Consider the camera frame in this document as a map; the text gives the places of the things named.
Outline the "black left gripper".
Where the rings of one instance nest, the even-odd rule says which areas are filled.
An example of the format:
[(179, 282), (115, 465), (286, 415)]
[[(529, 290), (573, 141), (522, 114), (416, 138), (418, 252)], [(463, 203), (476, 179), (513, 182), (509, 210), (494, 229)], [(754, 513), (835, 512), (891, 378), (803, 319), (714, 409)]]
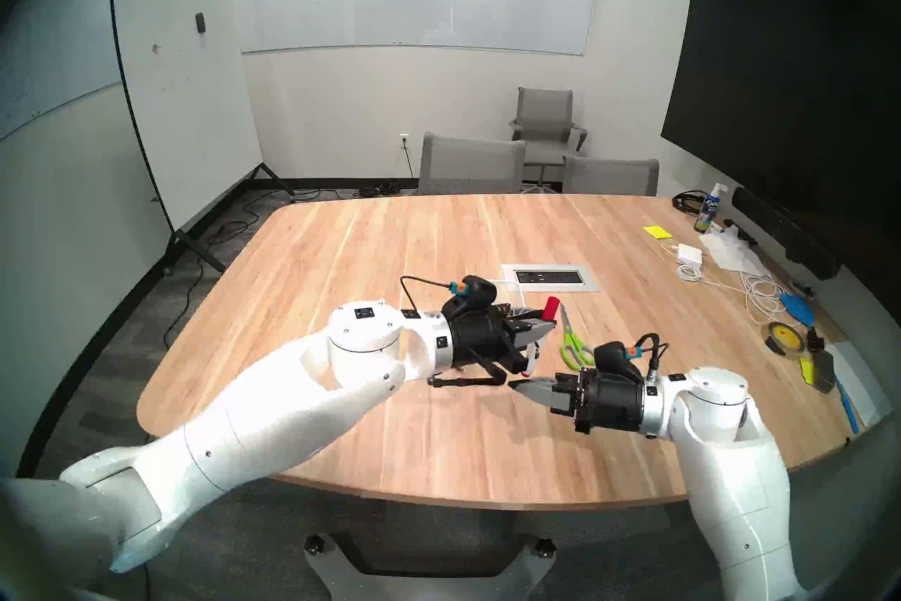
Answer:
[(489, 362), (506, 360), (506, 370), (515, 377), (534, 374), (540, 354), (537, 334), (548, 334), (557, 326), (555, 320), (507, 319), (500, 313), (446, 314), (446, 321), (454, 369), (477, 363), (476, 355)]

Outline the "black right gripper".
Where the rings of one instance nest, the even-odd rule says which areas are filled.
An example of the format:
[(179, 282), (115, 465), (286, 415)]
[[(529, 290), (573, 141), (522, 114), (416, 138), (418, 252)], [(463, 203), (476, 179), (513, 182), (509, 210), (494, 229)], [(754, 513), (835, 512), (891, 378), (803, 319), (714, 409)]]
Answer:
[(595, 428), (640, 432), (643, 419), (643, 382), (598, 370), (554, 377), (509, 380), (517, 394), (571, 417), (576, 432), (590, 434)]

